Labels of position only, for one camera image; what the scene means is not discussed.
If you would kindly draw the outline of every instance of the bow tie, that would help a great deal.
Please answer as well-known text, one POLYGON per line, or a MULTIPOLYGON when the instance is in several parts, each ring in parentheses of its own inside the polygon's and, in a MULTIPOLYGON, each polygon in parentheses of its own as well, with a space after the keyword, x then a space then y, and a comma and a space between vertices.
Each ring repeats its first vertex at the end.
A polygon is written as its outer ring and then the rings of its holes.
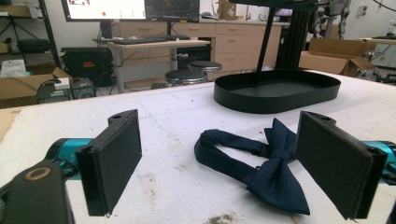
POLYGON ((220 130, 206 130, 195 144, 195 158, 246 184, 247 190, 272 206, 309 215, 303 189, 288 166, 288 161, 294 159, 296 134, 278 119, 274 119, 272 128, 264 131, 268 145, 220 130), (244 150, 269 160, 253 168, 229 157, 215 145, 244 150))

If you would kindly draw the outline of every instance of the lab workbench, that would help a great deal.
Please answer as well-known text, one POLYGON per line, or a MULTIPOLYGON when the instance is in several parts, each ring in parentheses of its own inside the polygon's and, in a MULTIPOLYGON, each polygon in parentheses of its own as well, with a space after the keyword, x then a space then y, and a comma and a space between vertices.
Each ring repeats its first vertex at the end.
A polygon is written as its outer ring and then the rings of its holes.
MULTIPOLYGON (((336 99, 279 114, 248 114, 218 105, 214 83, 0 110, 2 119, 9 120, 2 126, 6 134, 0 144, 0 186, 41 161, 56 140, 93 138, 107 127, 108 117, 137 109, 143 157, 112 216, 89 217, 81 182, 66 182, 77 223, 354 223, 342 218, 298 161, 289 168, 304 190, 310 216, 277 210, 243 183, 194 158, 194 145, 204 130, 266 142, 263 129, 271 127, 273 118, 296 132, 301 110, 335 119, 339 128, 360 140, 396 142, 394 86, 327 75, 342 82, 336 99)), ((266 160, 223 150, 253 167, 266 160)), ((368 219, 357 221, 385 223, 395 198, 395 187, 379 184, 368 219)))

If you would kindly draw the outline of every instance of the monitor screen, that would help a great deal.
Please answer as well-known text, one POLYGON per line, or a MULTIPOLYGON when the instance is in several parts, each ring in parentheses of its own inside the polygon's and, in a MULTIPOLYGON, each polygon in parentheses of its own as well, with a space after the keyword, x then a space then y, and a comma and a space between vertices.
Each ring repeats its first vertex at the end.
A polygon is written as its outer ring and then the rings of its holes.
POLYGON ((145 0, 62 0, 67 21, 145 20, 145 0))
POLYGON ((200 0, 146 0, 149 21, 199 21, 200 0))

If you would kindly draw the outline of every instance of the stool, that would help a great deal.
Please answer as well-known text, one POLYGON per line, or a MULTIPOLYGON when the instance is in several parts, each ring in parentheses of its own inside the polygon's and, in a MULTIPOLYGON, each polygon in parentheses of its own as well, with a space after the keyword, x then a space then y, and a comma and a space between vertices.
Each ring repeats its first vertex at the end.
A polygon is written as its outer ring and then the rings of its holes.
POLYGON ((174 70, 165 74, 165 81, 172 86, 190 85, 206 82, 206 74, 187 69, 174 70))
POLYGON ((189 63, 188 68, 192 71, 206 72, 217 72, 222 69, 220 63, 209 62, 209 61, 195 61, 189 63))

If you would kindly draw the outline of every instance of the black plastic tray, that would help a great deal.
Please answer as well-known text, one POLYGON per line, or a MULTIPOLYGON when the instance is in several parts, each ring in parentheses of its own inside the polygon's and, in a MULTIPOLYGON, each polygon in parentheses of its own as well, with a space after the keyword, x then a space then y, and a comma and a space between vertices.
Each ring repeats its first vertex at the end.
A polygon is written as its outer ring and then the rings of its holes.
POLYGON ((232 110, 275 114, 335 99, 341 81, 300 70, 273 70, 219 77, 214 98, 232 110))

